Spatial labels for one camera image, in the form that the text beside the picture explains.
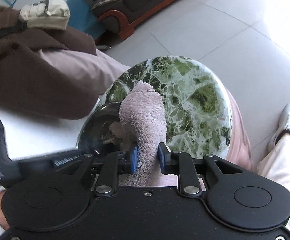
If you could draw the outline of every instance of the beige bag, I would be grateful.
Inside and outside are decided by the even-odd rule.
[[[43,0],[25,5],[19,20],[27,22],[27,28],[65,30],[69,21],[69,7],[64,0]]]

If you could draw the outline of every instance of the sneaker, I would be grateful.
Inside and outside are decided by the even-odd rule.
[[[272,149],[274,149],[277,138],[285,130],[290,131],[290,103],[285,106],[284,110],[281,113],[278,129],[267,145],[268,152],[271,152]]]

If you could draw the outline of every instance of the beige pants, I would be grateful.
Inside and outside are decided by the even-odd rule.
[[[275,148],[258,164],[257,174],[290,191],[290,135],[284,135]],[[290,231],[290,218],[286,225]]]

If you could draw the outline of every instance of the screw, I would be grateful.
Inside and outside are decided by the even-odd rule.
[[[195,187],[195,186],[187,186],[184,188],[184,191],[187,193],[187,194],[197,194],[199,192],[199,188],[198,187]]]
[[[96,191],[100,194],[107,194],[112,191],[112,188],[107,185],[101,185],[96,188]]]

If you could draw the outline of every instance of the green marble tabletop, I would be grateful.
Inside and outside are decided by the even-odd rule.
[[[193,158],[211,153],[226,158],[232,134],[232,109],[224,85],[203,64],[180,56],[157,57],[122,74],[98,106],[122,101],[136,83],[151,84],[163,98],[167,145]]]

